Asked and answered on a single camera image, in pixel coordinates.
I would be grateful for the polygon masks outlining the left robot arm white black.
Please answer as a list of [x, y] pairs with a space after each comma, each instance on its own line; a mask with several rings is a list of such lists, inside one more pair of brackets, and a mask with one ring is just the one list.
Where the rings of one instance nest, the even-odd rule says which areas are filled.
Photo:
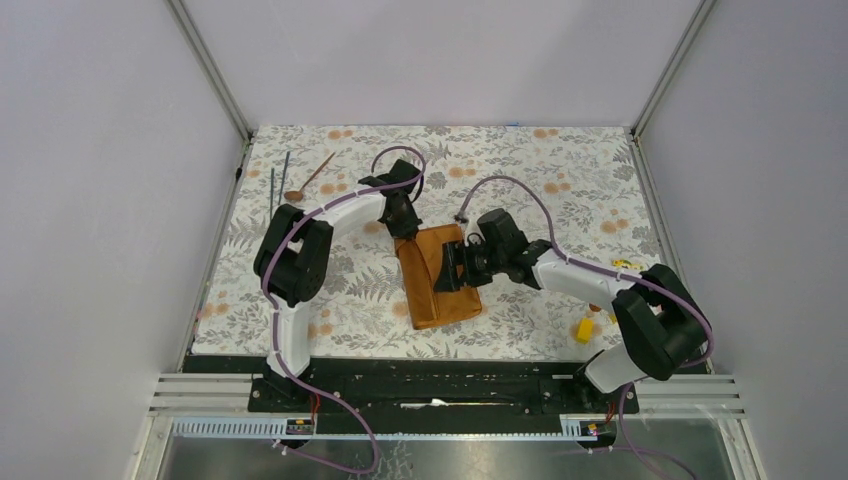
[[386, 174], [368, 176], [350, 193], [304, 210], [277, 208], [254, 260], [254, 272], [272, 306], [267, 363], [279, 377], [272, 398], [288, 411], [309, 401], [310, 385], [299, 377], [310, 363], [310, 301], [322, 289], [333, 242], [379, 222], [394, 239], [413, 239], [421, 220], [412, 194], [423, 172], [398, 160]]

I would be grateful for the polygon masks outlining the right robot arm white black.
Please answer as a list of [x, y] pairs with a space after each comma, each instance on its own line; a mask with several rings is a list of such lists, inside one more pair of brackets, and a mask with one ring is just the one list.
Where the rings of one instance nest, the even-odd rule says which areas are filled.
[[477, 226], [468, 239], [443, 244], [434, 291], [480, 287], [505, 274], [517, 284], [586, 301], [616, 319], [620, 342], [588, 360], [573, 386], [583, 410], [601, 410], [615, 390], [644, 377], [669, 379], [710, 340], [709, 323], [666, 265], [623, 272], [569, 257], [550, 241], [529, 241], [501, 208], [482, 215]]

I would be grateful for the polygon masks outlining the orange cloth napkin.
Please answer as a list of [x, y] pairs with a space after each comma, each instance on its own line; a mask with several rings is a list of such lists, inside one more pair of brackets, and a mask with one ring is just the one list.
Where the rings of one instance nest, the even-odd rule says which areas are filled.
[[436, 280], [443, 263], [447, 242], [462, 239], [456, 224], [420, 230], [414, 239], [395, 239], [394, 250], [400, 262], [408, 312], [415, 330], [436, 328], [468, 320], [482, 313], [476, 288], [436, 292]]

